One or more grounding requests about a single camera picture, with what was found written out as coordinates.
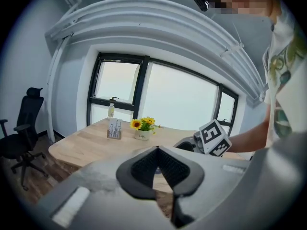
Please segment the wooden table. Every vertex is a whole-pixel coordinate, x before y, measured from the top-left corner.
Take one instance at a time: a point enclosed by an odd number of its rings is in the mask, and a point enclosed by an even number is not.
[[[49,147],[49,153],[57,160],[83,167],[93,161],[107,159],[134,150],[152,146],[174,146],[185,137],[193,136],[195,130],[178,130],[171,128],[156,129],[156,135],[149,140],[137,140],[134,138],[134,129],[128,122],[122,121],[121,140],[106,137],[108,119],[105,118],[76,133],[58,141]],[[226,158],[243,159],[235,153],[224,154]],[[160,174],[155,177],[154,189],[170,192],[171,189]]]

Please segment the window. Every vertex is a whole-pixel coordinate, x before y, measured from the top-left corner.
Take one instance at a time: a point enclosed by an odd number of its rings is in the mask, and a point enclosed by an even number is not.
[[[198,130],[217,119],[230,135],[238,95],[222,84],[190,69],[124,54],[98,55],[87,103],[87,124],[114,117],[129,122],[152,116],[165,127]]]

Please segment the wooden floor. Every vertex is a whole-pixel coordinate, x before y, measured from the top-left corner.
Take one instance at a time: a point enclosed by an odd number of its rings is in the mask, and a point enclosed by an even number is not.
[[[11,183],[12,188],[16,191],[17,195],[22,197],[29,203],[36,204],[39,199],[48,193],[52,188],[65,180],[68,176],[78,170],[78,167],[67,165],[54,159],[48,152],[50,146],[48,136],[42,136],[39,138],[33,154],[43,152],[46,158],[37,158],[32,161],[33,164],[42,168],[49,174],[48,178],[45,178],[40,172],[27,168],[25,173],[24,184],[29,188],[28,191],[23,190],[20,185],[21,168],[17,169],[17,174],[13,174],[10,167],[17,163],[16,160],[8,160],[1,158],[1,164],[3,170],[7,175],[8,181]],[[166,217],[170,218],[171,209],[173,204],[173,196],[171,193],[157,192],[157,203]]]

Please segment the person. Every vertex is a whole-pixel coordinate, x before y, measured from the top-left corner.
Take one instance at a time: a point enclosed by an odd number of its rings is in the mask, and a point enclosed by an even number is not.
[[[276,140],[291,134],[293,124],[295,124],[294,130],[299,130],[296,127],[306,127],[306,124],[299,124],[307,121],[304,114],[293,113],[295,106],[300,103],[289,103],[293,106],[287,107],[286,112],[284,110],[286,105],[282,105],[280,98],[277,98],[279,93],[282,94],[283,88],[287,89],[283,91],[283,94],[287,91],[286,99],[291,99],[295,95],[296,90],[288,90],[289,88],[285,86],[297,71],[302,72],[300,68],[306,68],[307,47],[304,33],[281,0],[220,0],[220,2],[226,3],[228,8],[236,10],[237,13],[264,16],[272,20],[272,41],[263,55],[269,87],[264,99],[268,105],[266,115],[258,126],[246,133],[231,137],[233,145],[229,152],[251,152],[270,147]],[[296,118],[292,118],[296,120],[295,123],[289,122],[290,115],[291,117],[296,115]]]

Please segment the chair headrest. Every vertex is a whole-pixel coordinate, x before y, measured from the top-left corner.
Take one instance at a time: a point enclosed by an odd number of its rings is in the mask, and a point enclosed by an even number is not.
[[[40,96],[40,91],[42,90],[43,88],[40,88],[40,89],[37,89],[37,88],[29,88],[27,90],[27,96],[30,96],[30,97],[39,97]]]

